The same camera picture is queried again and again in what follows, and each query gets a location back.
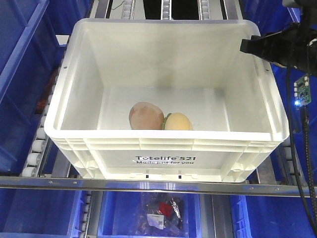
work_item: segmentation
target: metal shelf bar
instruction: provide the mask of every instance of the metal shelf bar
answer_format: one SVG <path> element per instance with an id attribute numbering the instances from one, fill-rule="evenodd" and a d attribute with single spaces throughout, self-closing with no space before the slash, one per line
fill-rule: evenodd
<path id="1" fill-rule="evenodd" d="M 169 191 L 204 194 L 237 194 L 298 197 L 297 186 L 217 182 L 113 181 L 82 178 L 0 177 L 2 188 L 99 190 L 99 191 Z M 303 187 L 309 196 L 308 187 Z"/>

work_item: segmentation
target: plastic bag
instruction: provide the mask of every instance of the plastic bag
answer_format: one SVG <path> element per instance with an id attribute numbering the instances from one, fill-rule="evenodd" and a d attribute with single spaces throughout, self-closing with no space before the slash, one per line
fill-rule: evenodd
<path id="1" fill-rule="evenodd" d="M 141 207 L 137 215 L 134 235 L 158 237 L 188 237 L 184 225 L 182 195 L 170 193 L 141 194 Z"/>

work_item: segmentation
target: blue plastic bin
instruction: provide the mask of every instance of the blue plastic bin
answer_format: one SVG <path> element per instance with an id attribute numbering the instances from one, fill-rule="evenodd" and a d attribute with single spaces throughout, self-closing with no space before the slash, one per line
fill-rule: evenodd
<path id="1" fill-rule="evenodd" d="M 84 191 L 0 190 L 1 238 L 78 238 Z"/>
<path id="2" fill-rule="evenodd" d="M 48 14 L 57 35 L 70 35 L 77 21 L 87 17 L 92 0 L 51 0 Z"/>
<path id="3" fill-rule="evenodd" d="M 235 238 L 314 238 L 301 199 L 230 196 Z"/>
<path id="4" fill-rule="evenodd" d="M 183 219 L 188 219 L 182 231 L 189 238 L 201 238 L 200 203 L 198 194 L 175 194 L 184 201 Z M 136 214 L 141 205 L 141 192 L 105 192 L 103 197 L 98 238 L 149 238 L 129 234 L 137 224 Z"/>
<path id="5" fill-rule="evenodd" d="M 244 13 L 248 20 L 257 24 L 262 35 L 300 21 L 300 10 L 284 7 L 282 0 L 244 0 Z"/>
<path id="6" fill-rule="evenodd" d="M 54 64 L 58 42 L 48 0 L 2 0 L 0 7 L 0 171 L 23 158 L 21 148 Z"/>

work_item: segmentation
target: storage rack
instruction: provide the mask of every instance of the storage rack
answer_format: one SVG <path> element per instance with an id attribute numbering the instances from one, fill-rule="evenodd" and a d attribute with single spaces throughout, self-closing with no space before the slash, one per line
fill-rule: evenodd
<path id="1" fill-rule="evenodd" d="M 133 19 L 136 0 L 125 0 L 122 19 Z M 111 0 L 96 0 L 91 6 L 91 17 L 109 18 L 111 12 Z M 161 19 L 171 19 L 172 0 L 162 0 Z M 220 5 L 223 19 L 241 19 L 238 14 L 238 1 L 221 0 Z M 208 0 L 198 0 L 199 19 L 211 19 L 211 6 Z M 289 144 L 284 142 L 276 152 L 279 166 L 282 171 L 283 181 L 275 179 L 272 163 L 268 157 L 256 170 L 257 179 L 247 180 L 243 183 L 217 183 L 217 182 L 162 182 L 162 181 L 128 181 L 108 179 L 83 179 L 80 177 L 70 178 L 71 164 L 61 152 L 57 153 L 52 174 L 42 173 L 43 166 L 48 158 L 52 141 L 46 138 L 45 149 L 41 156 L 41 163 L 34 171 L 33 177 L 1 176 L 0 187 L 2 188 L 33 188 L 33 189 L 67 189 L 67 190 L 98 190 L 98 191 L 173 191 L 204 194 L 245 194 L 266 196 L 299 196 L 292 166 L 288 162 Z M 301 176 L 306 196 L 309 195 L 308 187 Z"/>

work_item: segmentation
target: green circuit board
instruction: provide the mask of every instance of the green circuit board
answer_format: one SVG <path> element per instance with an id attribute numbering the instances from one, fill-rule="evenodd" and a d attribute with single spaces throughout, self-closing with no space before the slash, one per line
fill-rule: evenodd
<path id="1" fill-rule="evenodd" d="M 306 74 L 294 83 L 295 105 L 297 107 L 305 106 L 312 101 L 309 79 L 310 77 Z"/>

